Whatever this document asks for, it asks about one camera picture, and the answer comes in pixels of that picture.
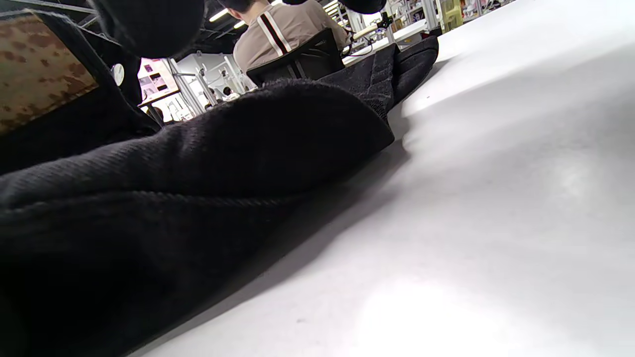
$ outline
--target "beige shirt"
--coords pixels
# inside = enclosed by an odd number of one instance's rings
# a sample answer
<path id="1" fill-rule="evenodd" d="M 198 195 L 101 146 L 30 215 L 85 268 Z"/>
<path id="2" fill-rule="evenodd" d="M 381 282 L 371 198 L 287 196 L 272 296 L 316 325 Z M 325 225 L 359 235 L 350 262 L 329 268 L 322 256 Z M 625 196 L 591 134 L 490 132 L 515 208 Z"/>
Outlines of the beige shirt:
<path id="1" fill-rule="evenodd" d="M 326 28 L 333 29 L 340 50 L 347 44 L 346 31 L 324 12 L 316 0 L 308 0 L 301 5 L 269 5 L 263 13 L 273 20 L 274 30 L 282 35 L 282 42 L 291 50 Z M 252 21 L 234 47 L 234 60 L 245 73 L 281 56 L 280 48 L 271 45 L 269 32 L 262 30 L 264 24 L 259 23 L 261 21 L 260 17 Z"/>

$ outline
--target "desk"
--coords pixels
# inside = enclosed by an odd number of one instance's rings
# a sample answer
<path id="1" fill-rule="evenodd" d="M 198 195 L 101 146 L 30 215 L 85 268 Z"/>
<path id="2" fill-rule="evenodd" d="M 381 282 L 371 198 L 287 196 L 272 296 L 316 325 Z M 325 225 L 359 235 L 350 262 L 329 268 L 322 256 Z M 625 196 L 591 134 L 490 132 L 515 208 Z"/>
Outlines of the desk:
<path id="1" fill-rule="evenodd" d="M 419 20 L 417 22 L 415 22 L 414 24 L 411 24 L 410 26 L 407 26 L 397 32 L 394 33 L 394 37 L 395 37 L 395 42 L 399 42 L 402 41 L 404 39 L 407 39 L 408 37 L 414 35 L 414 34 L 418 34 L 419 32 L 425 31 L 428 29 L 428 24 L 427 21 L 425 19 L 423 20 Z M 366 50 L 365 48 L 360 50 L 359 52 L 361 52 L 360 55 L 354 55 L 354 56 L 347 56 L 344 57 L 342 59 L 344 65 L 348 66 L 351 64 L 354 64 L 364 58 L 366 58 L 367 55 L 370 55 L 371 53 L 374 53 L 377 50 L 381 50 L 382 48 L 388 47 L 388 39 L 382 38 L 381 40 L 377 41 L 376 43 L 373 43 L 373 49 L 372 50 Z"/>
<path id="2" fill-rule="evenodd" d="M 517 0 L 441 36 L 335 214 L 142 352 L 635 356 L 635 3 L 596 5 Z"/>

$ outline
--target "ceiling light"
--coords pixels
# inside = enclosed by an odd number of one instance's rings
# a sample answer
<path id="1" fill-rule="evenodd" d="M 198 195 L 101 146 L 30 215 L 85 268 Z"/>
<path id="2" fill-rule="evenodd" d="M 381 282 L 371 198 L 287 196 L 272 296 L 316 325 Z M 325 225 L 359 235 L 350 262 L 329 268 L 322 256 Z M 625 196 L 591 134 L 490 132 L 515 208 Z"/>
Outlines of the ceiling light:
<path id="1" fill-rule="evenodd" d="M 219 18 L 223 17 L 223 15 L 226 14 L 227 12 L 228 12 L 227 9 L 224 9 L 220 13 L 217 13 L 216 15 L 214 15 L 214 16 L 212 16 L 210 18 L 210 22 L 214 22 L 214 21 L 218 20 Z"/>

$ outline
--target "white button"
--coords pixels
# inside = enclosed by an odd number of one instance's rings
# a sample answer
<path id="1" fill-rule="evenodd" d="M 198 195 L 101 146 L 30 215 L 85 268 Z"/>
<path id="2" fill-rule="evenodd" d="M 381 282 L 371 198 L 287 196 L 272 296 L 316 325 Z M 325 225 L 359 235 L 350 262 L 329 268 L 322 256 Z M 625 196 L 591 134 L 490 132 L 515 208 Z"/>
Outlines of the white button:
<path id="1" fill-rule="evenodd" d="M 123 83 L 123 79 L 126 76 L 126 71 L 124 71 L 123 66 L 121 64 L 112 66 L 110 73 L 112 74 L 115 83 L 117 83 L 117 86 L 121 86 L 121 83 Z"/>

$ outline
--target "poster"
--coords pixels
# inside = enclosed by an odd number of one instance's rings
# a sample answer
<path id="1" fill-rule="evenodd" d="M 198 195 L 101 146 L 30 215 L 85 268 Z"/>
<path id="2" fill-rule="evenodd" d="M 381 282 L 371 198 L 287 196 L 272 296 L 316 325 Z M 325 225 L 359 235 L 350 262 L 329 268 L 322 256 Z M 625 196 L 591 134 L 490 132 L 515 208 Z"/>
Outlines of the poster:
<path id="1" fill-rule="evenodd" d="M 141 59 L 138 73 L 142 105 L 178 90 L 177 82 L 163 61 Z"/>

